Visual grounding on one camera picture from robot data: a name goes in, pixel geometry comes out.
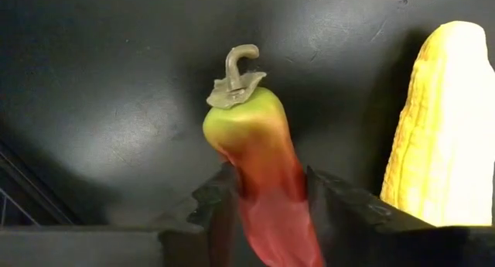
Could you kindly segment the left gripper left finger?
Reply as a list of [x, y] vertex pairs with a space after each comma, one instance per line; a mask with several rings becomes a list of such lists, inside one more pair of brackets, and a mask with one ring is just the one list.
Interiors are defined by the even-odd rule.
[[256, 267], [237, 216], [237, 174], [225, 163], [178, 207], [135, 226], [31, 226], [1, 230], [9, 267]]

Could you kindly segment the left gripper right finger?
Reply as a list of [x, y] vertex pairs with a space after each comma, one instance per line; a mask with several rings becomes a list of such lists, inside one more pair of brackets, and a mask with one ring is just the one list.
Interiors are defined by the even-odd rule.
[[306, 186], [328, 266], [494, 267], [492, 226], [435, 227], [312, 168], [306, 170]]

